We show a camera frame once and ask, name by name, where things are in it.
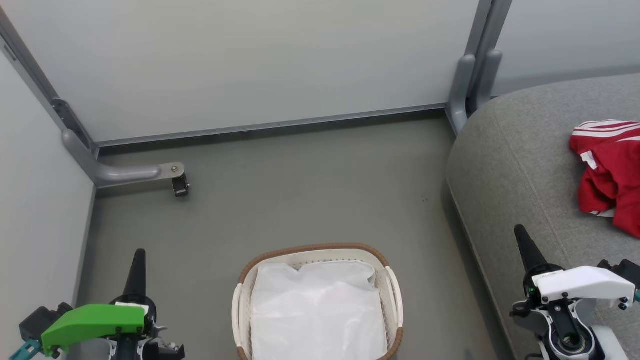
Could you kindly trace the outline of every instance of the basket handle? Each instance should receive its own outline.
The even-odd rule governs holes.
[[[231,326],[234,330],[234,340],[236,341],[236,347],[242,347],[240,342],[240,292],[242,284],[236,286],[234,291],[233,304],[231,305]]]
[[[389,273],[389,278],[391,279],[391,285],[394,288],[394,296],[396,297],[396,308],[398,310],[398,327],[402,327],[404,324],[404,306],[402,304],[402,293],[400,292],[400,284],[398,284],[398,279],[396,274],[389,266],[386,267],[387,272]]]

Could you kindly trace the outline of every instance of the gray sofa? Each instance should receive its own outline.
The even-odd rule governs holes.
[[[569,137],[581,122],[607,119],[640,120],[640,74],[498,97],[471,116],[451,151],[449,188],[518,360],[540,349],[509,318],[512,304],[524,299],[514,225],[526,226],[547,260],[565,268],[602,259],[640,263],[640,240],[610,218],[578,210],[584,165]],[[621,311],[600,304],[595,322],[611,327],[629,359],[640,359],[640,306]]]

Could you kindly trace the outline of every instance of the white partition panel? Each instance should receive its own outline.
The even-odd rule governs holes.
[[[96,142],[447,102],[478,0],[0,0]]]
[[[640,72],[640,1],[513,0],[496,45],[493,95]]]
[[[6,359],[24,344],[21,321],[40,306],[57,309],[75,300],[93,183],[3,47],[0,38],[0,352]]]

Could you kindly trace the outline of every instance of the red clothing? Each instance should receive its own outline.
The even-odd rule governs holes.
[[[640,123],[585,122],[569,143],[588,165],[578,190],[580,210],[613,217],[616,227],[640,238]]]

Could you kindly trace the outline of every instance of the white plastic bag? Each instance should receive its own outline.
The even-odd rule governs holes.
[[[374,268],[360,261],[265,264],[252,293],[254,360],[375,360],[387,352]]]

